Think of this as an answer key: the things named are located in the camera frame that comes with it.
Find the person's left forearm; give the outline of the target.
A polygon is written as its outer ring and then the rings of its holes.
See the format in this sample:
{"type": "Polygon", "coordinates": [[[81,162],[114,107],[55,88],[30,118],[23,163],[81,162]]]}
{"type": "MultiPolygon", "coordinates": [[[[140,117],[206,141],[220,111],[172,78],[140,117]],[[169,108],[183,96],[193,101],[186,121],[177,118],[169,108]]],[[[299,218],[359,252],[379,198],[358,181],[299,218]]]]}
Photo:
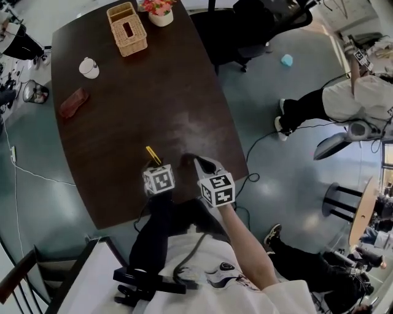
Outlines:
{"type": "Polygon", "coordinates": [[[148,274],[158,274],[164,268],[173,207],[170,192],[157,194],[149,199],[150,218],[131,249],[128,272],[139,269],[148,274]]]}

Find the white cup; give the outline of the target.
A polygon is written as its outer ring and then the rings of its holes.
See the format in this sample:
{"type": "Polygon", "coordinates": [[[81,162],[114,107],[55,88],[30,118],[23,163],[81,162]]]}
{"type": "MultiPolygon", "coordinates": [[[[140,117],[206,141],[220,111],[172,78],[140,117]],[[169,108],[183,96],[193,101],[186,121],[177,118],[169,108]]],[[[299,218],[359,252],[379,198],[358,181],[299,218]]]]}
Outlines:
{"type": "Polygon", "coordinates": [[[86,57],[79,65],[79,72],[87,79],[95,79],[99,76],[99,67],[93,59],[86,57]]]}

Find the reddish brown pouch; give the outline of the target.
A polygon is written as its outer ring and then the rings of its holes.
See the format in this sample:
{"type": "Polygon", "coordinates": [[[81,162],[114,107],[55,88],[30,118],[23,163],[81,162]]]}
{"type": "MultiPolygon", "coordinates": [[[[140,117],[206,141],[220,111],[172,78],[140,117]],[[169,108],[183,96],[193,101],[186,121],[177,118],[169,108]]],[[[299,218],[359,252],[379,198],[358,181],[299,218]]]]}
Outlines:
{"type": "Polygon", "coordinates": [[[79,88],[60,105],[60,116],[64,119],[73,117],[78,109],[88,101],[89,97],[90,95],[87,91],[79,88]]]}

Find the black mesh office chair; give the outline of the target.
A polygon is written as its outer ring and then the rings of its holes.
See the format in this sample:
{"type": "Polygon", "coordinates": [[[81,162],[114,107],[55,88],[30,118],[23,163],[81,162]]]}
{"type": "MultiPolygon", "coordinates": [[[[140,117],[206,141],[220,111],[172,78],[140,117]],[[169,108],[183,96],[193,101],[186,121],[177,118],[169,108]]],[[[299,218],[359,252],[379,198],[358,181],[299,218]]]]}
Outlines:
{"type": "Polygon", "coordinates": [[[268,52],[268,43],[278,34],[308,26],[316,0],[237,0],[231,9],[208,10],[190,18],[201,38],[216,73],[227,63],[247,63],[268,52]]]}

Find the person's black trousers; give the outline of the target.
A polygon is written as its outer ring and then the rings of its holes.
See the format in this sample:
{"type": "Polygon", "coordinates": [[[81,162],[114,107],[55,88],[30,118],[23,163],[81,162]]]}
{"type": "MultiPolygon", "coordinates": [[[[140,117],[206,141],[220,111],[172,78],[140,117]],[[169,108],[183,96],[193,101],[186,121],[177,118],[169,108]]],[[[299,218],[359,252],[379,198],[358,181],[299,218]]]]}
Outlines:
{"type": "Polygon", "coordinates": [[[221,224],[214,218],[202,201],[192,199],[181,204],[175,204],[171,209],[169,236],[186,234],[191,225],[196,231],[211,235],[214,239],[230,243],[230,239],[221,224]]]}

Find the person's right forearm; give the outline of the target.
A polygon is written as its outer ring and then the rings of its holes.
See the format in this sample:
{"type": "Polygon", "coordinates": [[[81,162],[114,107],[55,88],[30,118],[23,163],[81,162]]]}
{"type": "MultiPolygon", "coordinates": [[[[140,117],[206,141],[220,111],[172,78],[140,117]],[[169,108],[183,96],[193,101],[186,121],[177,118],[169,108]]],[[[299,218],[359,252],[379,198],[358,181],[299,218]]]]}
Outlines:
{"type": "Polygon", "coordinates": [[[222,216],[243,274],[260,290],[279,283],[273,263],[261,243],[240,220],[230,204],[217,208],[222,216]]]}

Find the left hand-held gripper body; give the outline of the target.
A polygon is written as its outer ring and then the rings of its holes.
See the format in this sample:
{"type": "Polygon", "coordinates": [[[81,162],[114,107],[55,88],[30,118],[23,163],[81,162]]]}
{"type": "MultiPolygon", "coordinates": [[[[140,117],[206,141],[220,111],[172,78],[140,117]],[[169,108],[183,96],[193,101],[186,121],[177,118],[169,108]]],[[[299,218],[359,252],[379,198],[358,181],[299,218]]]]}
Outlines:
{"type": "Polygon", "coordinates": [[[158,195],[175,188],[175,178],[170,164],[157,165],[149,161],[142,170],[146,195],[158,195]]]}

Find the person's white printed shirt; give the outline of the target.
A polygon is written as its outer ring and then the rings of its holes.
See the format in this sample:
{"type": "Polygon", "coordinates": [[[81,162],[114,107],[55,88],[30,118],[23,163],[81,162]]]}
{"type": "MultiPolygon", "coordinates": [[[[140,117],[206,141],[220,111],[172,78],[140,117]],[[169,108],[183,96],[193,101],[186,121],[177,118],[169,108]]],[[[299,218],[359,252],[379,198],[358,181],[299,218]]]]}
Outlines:
{"type": "Polygon", "coordinates": [[[259,290],[241,272],[232,247],[210,235],[170,237],[160,275],[172,275],[198,241],[199,248],[180,273],[197,288],[185,294],[158,291],[151,301],[139,301],[133,314],[317,314],[305,281],[284,281],[259,290]]]}

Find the black chest mount clamp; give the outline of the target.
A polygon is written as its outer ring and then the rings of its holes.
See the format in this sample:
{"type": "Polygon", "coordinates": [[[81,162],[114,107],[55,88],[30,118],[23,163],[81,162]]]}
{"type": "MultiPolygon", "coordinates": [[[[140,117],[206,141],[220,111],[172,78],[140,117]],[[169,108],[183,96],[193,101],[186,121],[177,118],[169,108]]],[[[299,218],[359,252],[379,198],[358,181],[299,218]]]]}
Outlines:
{"type": "Polygon", "coordinates": [[[118,304],[135,307],[140,300],[151,301],[157,291],[185,294],[187,286],[178,283],[172,278],[148,274],[143,270],[127,270],[122,267],[114,270],[113,279],[120,283],[117,286],[121,296],[115,296],[114,301],[118,304]]]}

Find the white pot of pink flowers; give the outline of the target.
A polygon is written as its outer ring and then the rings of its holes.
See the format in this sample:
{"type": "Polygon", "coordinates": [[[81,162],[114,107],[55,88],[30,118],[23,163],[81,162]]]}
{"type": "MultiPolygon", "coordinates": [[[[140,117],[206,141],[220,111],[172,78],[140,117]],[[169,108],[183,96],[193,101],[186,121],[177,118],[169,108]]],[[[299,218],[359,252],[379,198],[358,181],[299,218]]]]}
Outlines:
{"type": "Polygon", "coordinates": [[[173,5],[177,0],[136,0],[138,11],[147,12],[149,20],[158,27],[173,22],[173,5]]]}

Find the dark brown table white legs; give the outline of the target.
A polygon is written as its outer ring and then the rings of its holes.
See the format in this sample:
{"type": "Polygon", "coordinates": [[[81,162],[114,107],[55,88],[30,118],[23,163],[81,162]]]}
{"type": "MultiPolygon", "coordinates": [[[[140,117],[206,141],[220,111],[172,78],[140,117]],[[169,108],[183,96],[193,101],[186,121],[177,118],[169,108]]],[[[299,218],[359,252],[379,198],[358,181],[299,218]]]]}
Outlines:
{"type": "Polygon", "coordinates": [[[104,229],[138,217],[146,203],[142,169],[150,146],[175,178],[174,199],[199,195],[186,153],[222,163],[235,180],[248,173],[224,93],[200,37],[182,3],[163,28],[140,19],[147,48],[123,57],[100,7],[56,30],[52,37],[55,107],[79,88],[90,95],[75,115],[57,117],[72,177],[94,225],[104,229]],[[84,58],[99,67],[84,77],[84,58]]]}

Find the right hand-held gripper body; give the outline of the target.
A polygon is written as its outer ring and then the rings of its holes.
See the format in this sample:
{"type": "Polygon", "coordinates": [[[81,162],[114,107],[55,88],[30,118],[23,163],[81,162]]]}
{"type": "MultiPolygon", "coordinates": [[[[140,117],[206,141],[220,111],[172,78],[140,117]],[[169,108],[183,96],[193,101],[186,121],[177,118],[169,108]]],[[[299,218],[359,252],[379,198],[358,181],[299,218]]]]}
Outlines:
{"type": "Polygon", "coordinates": [[[235,183],[229,172],[202,178],[198,184],[202,198],[212,207],[235,202],[235,183]]]}

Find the black round table base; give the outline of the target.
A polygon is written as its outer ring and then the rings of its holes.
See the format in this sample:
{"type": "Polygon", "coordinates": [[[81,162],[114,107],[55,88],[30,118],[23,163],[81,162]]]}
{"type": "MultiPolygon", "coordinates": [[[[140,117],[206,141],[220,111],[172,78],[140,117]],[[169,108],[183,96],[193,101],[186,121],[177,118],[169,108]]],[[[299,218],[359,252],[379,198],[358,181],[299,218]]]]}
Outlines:
{"type": "Polygon", "coordinates": [[[350,196],[355,196],[361,198],[363,196],[363,193],[357,190],[353,190],[350,188],[345,188],[343,186],[340,186],[338,183],[332,183],[329,188],[326,191],[326,194],[323,198],[322,202],[322,214],[325,217],[328,217],[330,215],[337,216],[338,218],[341,218],[349,223],[352,223],[354,221],[354,218],[352,216],[346,215],[345,213],[342,213],[339,211],[339,209],[342,209],[344,211],[347,211],[351,214],[356,214],[357,209],[354,206],[345,204],[340,201],[340,196],[341,194],[348,194],[350,196]]]}

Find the small yellow object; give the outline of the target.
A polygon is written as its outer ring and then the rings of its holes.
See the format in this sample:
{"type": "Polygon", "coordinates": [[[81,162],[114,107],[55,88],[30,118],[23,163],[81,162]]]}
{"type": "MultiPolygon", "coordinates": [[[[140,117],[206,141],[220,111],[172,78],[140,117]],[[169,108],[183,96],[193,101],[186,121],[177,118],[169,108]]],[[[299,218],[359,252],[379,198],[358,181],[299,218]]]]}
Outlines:
{"type": "Polygon", "coordinates": [[[158,165],[161,166],[162,165],[162,161],[161,159],[158,157],[158,155],[156,154],[156,152],[154,152],[154,150],[150,147],[150,146],[146,146],[146,150],[149,153],[150,157],[152,158],[152,160],[158,165]]]}

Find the wicker tissue box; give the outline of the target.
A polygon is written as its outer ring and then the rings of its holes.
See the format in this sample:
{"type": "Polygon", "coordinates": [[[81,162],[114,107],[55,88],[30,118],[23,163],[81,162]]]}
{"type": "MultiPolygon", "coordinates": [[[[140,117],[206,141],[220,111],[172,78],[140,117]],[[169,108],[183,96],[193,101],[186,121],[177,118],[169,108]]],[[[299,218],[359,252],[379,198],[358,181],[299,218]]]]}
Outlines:
{"type": "Polygon", "coordinates": [[[131,2],[111,7],[107,17],[116,46],[123,57],[147,48],[147,34],[131,2]]]}

